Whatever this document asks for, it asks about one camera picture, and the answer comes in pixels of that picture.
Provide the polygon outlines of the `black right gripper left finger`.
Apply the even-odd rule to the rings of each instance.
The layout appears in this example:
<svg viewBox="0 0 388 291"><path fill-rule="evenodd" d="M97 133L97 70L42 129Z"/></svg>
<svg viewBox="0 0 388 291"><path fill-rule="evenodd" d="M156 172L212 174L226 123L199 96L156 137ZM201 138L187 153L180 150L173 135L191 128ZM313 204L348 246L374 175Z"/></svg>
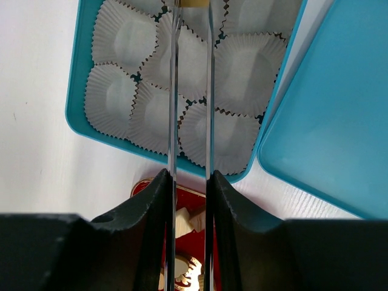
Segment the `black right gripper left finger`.
<svg viewBox="0 0 388 291"><path fill-rule="evenodd" d="M1 215L2 290L156 290L170 175L88 221L76 214Z"/></svg>

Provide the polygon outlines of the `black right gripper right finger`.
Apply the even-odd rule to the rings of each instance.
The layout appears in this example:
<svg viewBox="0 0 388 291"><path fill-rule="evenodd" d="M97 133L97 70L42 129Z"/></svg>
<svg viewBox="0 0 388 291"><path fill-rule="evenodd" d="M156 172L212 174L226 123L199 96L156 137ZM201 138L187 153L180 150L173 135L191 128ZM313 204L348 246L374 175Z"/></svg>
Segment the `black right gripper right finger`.
<svg viewBox="0 0 388 291"><path fill-rule="evenodd" d="M387 289L387 221L283 220L219 171L210 197L223 290Z"/></svg>

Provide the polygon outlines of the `stainless steel tongs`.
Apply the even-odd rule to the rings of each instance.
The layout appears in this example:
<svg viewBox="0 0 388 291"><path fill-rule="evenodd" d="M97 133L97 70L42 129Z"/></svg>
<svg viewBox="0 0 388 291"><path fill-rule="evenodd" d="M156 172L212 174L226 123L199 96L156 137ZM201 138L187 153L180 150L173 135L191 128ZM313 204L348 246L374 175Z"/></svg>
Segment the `stainless steel tongs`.
<svg viewBox="0 0 388 291"><path fill-rule="evenodd" d="M210 195L214 173L214 113L215 113L215 32L213 21L213 1L207 9L208 40L207 40L207 73L206 73L206 218L204 239L204 290L213 290L213 201ZM169 146L168 171L169 190L166 221L166 244L164 260L164 290L175 289L175 255L176 255L176 159L178 153L178 58L179 35L182 26L183 9L176 1L172 8L172 29L170 39L170 97L169 97Z"/></svg>

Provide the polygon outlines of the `tan chocolate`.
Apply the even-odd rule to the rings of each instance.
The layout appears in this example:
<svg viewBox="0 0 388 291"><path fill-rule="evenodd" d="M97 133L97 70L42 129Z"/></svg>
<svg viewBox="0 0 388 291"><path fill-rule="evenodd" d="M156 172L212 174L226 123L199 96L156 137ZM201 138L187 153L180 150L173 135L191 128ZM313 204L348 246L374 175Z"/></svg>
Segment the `tan chocolate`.
<svg viewBox="0 0 388 291"><path fill-rule="evenodd" d="M182 8L208 7L209 3L209 0L179 0L179 6Z"/></svg>

